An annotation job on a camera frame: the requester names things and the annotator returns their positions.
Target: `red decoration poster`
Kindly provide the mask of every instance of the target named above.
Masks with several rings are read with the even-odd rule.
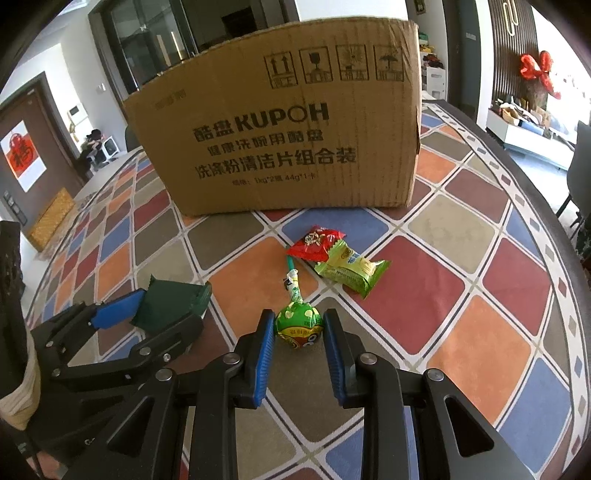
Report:
[[[4,136],[0,144],[12,173],[27,192],[47,167],[33,144],[25,122],[19,122]]]

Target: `dark green pouch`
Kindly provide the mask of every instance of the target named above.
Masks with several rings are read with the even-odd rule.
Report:
[[[212,296],[212,285],[194,285],[158,280],[152,275],[150,286],[131,324],[154,334],[178,321],[188,313],[201,317]]]

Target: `lollipop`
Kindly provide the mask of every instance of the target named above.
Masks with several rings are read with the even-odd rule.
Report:
[[[312,345],[322,333],[322,317],[318,310],[301,297],[297,270],[293,259],[287,256],[289,272],[284,285],[290,293],[291,301],[275,318],[275,332],[293,348]]]

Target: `dark wall panel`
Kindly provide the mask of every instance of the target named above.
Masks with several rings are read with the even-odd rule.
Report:
[[[507,31],[503,16],[503,3],[515,2],[519,25],[512,37]],[[516,99],[528,96],[525,81],[519,75],[520,57],[529,53],[538,59],[538,38],[535,30],[534,14],[526,0],[489,0],[491,7],[492,37],[495,53],[492,100],[505,99],[513,95]]]

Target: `colorful checkered rug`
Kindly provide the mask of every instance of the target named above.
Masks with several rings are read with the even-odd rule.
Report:
[[[204,332],[172,364],[198,369],[252,331],[262,309],[285,305],[285,246],[313,225],[336,228],[352,248],[392,266],[362,300],[299,264],[306,301],[321,312],[336,308],[367,350],[400,368],[441,368],[537,478],[556,479],[588,418],[586,345],[569,274],[544,222],[484,143],[437,104],[425,107],[422,123],[412,204],[400,209],[185,218],[140,154],[79,215],[29,324],[72,303],[147,288],[150,275],[209,280]],[[142,337],[117,325],[74,362],[124,357]],[[322,343],[293,351],[278,340],[267,399],[237,412],[236,428],[241,480],[359,478],[362,412],[333,399]],[[185,460],[189,444],[187,429]]]

